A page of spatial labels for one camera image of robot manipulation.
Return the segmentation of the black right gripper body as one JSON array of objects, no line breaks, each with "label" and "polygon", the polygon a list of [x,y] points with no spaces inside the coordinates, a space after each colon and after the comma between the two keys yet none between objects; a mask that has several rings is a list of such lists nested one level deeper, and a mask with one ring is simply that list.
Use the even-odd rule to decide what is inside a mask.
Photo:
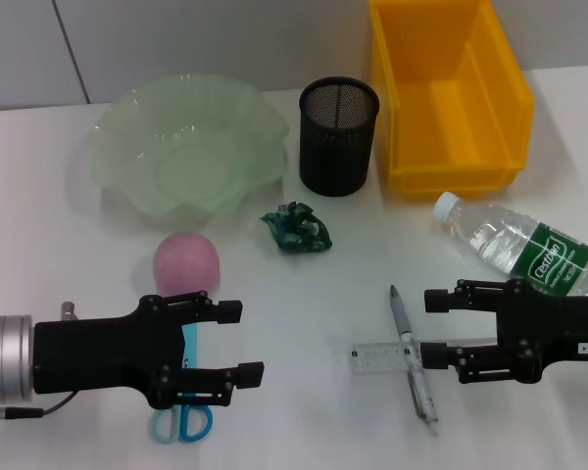
[{"label": "black right gripper body", "polygon": [[535,384],[556,362],[588,361],[588,296],[555,297],[526,281],[508,281],[497,335],[513,379]]}]

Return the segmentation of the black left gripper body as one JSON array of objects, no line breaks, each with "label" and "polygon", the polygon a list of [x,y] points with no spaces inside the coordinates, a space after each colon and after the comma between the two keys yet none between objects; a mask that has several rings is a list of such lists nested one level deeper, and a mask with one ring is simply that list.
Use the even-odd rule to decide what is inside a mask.
[{"label": "black left gripper body", "polygon": [[191,403],[183,389],[182,326],[196,319],[196,295],[144,296],[121,317],[39,322],[32,384],[39,394],[127,387],[154,409]]}]

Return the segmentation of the pink peach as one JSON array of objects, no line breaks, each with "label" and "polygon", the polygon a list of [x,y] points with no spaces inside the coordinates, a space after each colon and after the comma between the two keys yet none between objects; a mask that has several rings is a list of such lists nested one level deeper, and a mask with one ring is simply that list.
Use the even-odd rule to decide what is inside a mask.
[{"label": "pink peach", "polygon": [[153,276],[165,296],[209,291],[221,281],[220,258],[214,244],[194,232],[167,237],[153,256]]}]

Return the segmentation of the clear green-label water bottle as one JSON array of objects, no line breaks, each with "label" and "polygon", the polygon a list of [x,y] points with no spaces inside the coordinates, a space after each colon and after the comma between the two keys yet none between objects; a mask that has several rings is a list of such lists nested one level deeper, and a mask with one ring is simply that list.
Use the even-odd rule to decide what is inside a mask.
[{"label": "clear green-label water bottle", "polygon": [[537,219],[443,193],[434,219],[484,263],[558,297],[588,296],[588,245]]}]

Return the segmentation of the green plastic wrapper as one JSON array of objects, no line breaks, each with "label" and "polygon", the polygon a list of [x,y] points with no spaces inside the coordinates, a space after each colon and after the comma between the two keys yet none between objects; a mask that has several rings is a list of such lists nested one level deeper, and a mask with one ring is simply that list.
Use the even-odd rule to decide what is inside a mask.
[{"label": "green plastic wrapper", "polygon": [[276,211],[261,217],[276,245],[286,253],[321,253],[332,247],[325,224],[314,215],[314,210],[293,201],[280,205]]}]

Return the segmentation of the grey clear pen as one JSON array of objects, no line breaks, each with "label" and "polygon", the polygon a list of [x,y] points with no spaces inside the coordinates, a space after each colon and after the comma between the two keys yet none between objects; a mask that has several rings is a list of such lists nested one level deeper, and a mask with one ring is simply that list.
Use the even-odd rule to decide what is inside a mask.
[{"label": "grey clear pen", "polygon": [[437,437],[438,416],[424,375],[420,349],[414,337],[403,299],[394,285],[390,286],[389,302],[403,356],[408,365],[408,381],[417,417],[426,425],[431,436]]}]

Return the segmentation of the transparent plastic ruler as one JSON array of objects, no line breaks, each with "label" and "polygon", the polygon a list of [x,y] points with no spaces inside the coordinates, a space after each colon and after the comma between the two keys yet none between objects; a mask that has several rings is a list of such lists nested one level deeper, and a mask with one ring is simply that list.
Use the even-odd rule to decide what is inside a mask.
[{"label": "transparent plastic ruler", "polygon": [[410,347],[416,350],[422,367],[428,370],[456,368],[461,358],[468,359],[473,350],[494,349],[495,338],[462,338],[425,340],[427,344],[444,344],[448,355],[426,358],[421,352],[421,341],[413,334],[404,334],[395,343],[355,344],[350,352],[351,370],[354,374],[407,372]]}]

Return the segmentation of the blue scissors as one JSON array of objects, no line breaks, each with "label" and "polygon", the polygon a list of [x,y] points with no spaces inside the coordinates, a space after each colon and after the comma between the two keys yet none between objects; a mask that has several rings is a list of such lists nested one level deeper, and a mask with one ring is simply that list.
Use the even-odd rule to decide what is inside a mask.
[{"label": "blue scissors", "polygon": [[[182,327],[185,348],[182,368],[197,367],[197,326]],[[149,421],[149,436],[159,444],[197,443],[211,432],[214,417],[206,405],[175,405],[167,410],[156,410]]]}]

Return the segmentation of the green wavy glass fruit plate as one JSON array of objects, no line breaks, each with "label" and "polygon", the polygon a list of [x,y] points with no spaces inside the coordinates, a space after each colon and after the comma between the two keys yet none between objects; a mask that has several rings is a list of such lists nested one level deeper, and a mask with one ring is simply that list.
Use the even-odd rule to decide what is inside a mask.
[{"label": "green wavy glass fruit plate", "polygon": [[159,223],[196,223],[286,171],[285,117],[253,85],[164,76],[109,104],[89,134],[92,178]]}]

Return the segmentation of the black mesh pen holder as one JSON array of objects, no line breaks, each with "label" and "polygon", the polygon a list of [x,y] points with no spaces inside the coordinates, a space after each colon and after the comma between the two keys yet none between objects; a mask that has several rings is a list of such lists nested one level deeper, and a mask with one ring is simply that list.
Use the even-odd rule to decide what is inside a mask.
[{"label": "black mesh pen holder", "polygon": [[309,84],[299,99],[299,176],[311,191],[344,197],[367,181],[380,104],[375,91],[352,77]]}]

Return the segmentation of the yellow plastic bin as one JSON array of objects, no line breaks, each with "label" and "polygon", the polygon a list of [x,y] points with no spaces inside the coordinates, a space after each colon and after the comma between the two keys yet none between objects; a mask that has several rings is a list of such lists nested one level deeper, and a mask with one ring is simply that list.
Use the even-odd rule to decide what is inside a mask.
[{"label": "yellow plastic bin", "polygon": [[534,102],[490,0],[368,0],[388,192],[481,197],[524,169]]}]

